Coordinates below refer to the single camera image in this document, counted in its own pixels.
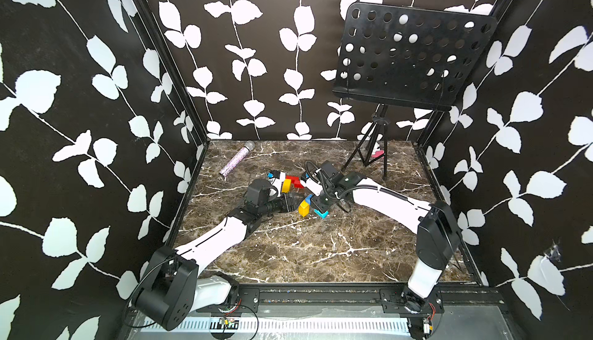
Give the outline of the tall yellow lego brick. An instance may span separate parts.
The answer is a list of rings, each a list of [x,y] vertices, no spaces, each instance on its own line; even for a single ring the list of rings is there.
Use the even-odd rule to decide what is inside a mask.
[[[289,193],[292,187],[292,180],[285,179],[282,183],[281,193]]]

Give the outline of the long red lego brick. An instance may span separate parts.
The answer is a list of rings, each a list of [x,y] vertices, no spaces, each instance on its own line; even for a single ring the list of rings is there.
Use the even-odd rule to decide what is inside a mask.
[[[291,182],[291,185],[294,186],[295,188],[298,188],[298,189],[304,188],[304,185],[301,183],[301,178],[299,178],[297,176],[286,176],[286,180],[289,180]]]

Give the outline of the teal lego brick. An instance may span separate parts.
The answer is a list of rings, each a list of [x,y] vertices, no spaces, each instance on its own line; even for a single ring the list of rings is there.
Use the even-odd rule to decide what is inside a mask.
[[[325,219],[325,218],[326,218],[326,217],[329,215],[329,212],[328,212],[328,211],[321,212],[321,211],[320,211],[320,210],[318,210],[318,209],[314,209],[313,211],[314,211],[314,212],[316,213],[316,215],[318,215],[318,216],[319,216],[321,219]]]

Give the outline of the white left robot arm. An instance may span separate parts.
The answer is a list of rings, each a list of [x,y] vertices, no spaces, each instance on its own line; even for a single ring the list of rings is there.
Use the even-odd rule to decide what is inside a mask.
[[[171,331],[196,310],[211,305],[237,308],[236,281],[223,274],[209,278],[199,275],[228,249],[247,239],[266,216],[296,211],[302,201],[294,193],[281,194],[272,200],[264,196],[254,203],[244,199],[218,226],[198,239],[176,249],[161,247],[156,250],[128,299],[122,315],[123,324],[140,329],[140,325],[126,322],[132,309]]]

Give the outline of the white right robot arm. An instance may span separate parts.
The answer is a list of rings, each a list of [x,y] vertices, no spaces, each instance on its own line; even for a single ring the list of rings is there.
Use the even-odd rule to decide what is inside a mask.
[[[430,184],[403,190],[357,172],[301,183],[312,203],[293,281],[404,282],[418,294],[439,282],[474,282],[457,218]]]

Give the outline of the pink object behind stand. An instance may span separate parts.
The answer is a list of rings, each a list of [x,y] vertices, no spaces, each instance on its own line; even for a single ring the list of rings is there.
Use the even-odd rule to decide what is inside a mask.
[[[372,154],[372,158],[373,158],[373,159],[376,159],[376,158],[378,158],[378,157],[380,157],[380,156],[383,156],[383,155],[384,155],[384,153],[385,153],[385,152],[384,152],[383,150],[378,150],[378,151],[376,151],[376,152],[374,152],[374,153]]]

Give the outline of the purple rhinestone microphone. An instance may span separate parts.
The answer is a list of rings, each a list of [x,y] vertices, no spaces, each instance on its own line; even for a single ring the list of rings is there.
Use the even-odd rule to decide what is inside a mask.
[[[248,154],[255,149],[255,142],[248,141],[246,142],[243,147],[231,158],[224,167],[221,168],[219,171],[219,176],[222,179],[226,179],[231,171],[234,170],[238,166],[240,162],[242,162]]]

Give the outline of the white perforated strip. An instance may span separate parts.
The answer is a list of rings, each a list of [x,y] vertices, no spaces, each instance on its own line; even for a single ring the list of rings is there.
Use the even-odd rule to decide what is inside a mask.
[[[226,328],[221,318],[189,317],[171,334],[380,334],[409,336],[409,323],[405,318],[298,318],[274,319],[253,317],[237,318]]]

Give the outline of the black perforated music stand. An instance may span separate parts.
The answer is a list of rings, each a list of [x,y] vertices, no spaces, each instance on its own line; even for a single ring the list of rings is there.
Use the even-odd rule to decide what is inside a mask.
[[[490,42],[497,19],[355,2],[347,8],[333,93],[378,104],[353,151],[365,166],[389,134],[391,106],[446,111]]]

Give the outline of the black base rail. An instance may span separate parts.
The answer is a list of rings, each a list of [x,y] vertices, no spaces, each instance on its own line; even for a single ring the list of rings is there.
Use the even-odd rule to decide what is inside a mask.
[[[495,288],[475,283],[442,282],[427,299],[413,299],[405,285],[384,283],[240,284],[237,299],[253,311],[265,305],[379,306],[386,314],[427,316],[442,314],[450,306],[501,306]]]

